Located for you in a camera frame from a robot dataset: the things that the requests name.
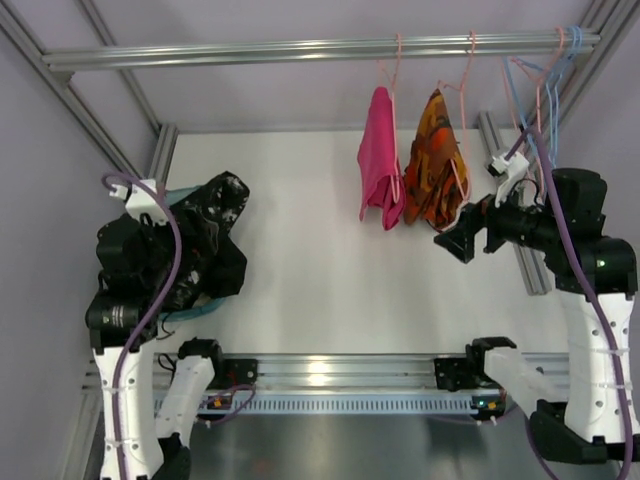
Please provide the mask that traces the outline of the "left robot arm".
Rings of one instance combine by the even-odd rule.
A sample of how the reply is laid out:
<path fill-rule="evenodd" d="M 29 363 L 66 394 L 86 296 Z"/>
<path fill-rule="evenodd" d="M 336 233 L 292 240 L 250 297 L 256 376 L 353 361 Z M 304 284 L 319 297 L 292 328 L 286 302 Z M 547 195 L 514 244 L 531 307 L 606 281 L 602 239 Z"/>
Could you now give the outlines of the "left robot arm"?
<path fill-rule="evenodd" d="M 166 226 L 124 214 L 98 234 L 99 288 L 85 322 L 104 409 L 103 479 L 187 479 L 189 441 L 205 390 L 222 370 L 213 339 L 178 350 L 169 390 L 154 407 L 153 367 L 163 296 L 177 273 Z"/>

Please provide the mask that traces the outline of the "black white patterned trousers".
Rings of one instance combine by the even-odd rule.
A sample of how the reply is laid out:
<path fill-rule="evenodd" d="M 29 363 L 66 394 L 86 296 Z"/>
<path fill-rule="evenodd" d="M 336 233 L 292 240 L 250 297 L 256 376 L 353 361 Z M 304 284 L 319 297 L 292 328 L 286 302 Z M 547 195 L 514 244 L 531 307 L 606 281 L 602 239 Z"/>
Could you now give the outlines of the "black white patterned trousers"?
<path fill-rule="evenodd" d="M 249 187 L 237 175 L 225 171 L 169 207 L 179 227 L 182 256 L 162 313 L 190 309 L 202 297 L 213 299 L 207 292 L 207 280 L 219 238 L 231 238 L 230 232 L 249 196 Z"/>

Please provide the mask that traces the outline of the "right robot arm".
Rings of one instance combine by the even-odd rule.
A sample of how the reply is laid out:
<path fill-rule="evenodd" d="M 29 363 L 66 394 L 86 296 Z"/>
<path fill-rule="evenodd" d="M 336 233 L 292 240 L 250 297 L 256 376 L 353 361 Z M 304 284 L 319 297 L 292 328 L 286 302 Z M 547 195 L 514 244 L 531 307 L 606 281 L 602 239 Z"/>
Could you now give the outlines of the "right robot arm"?
<path fill-rule="evenodd" d="M 639 421 L 629 377 L 629 323 L 638 290 L 637 262 L 626 241 L 603 233 L 607 184 L 584 169 L 552 173 L 542 206 L 488 195 L 467 205 L 436 245 L 468 263 L 475 236 L 485 252 L 506 243 L 542 253 L 555 279 L 567 328 L 569 392 L 562 394 L 528 364 L 507 337 L 477 338 L 466 347 L 474 374 L 505 389 L 525 413 L 545 460 L 601 464 L 639 459 Z"/>

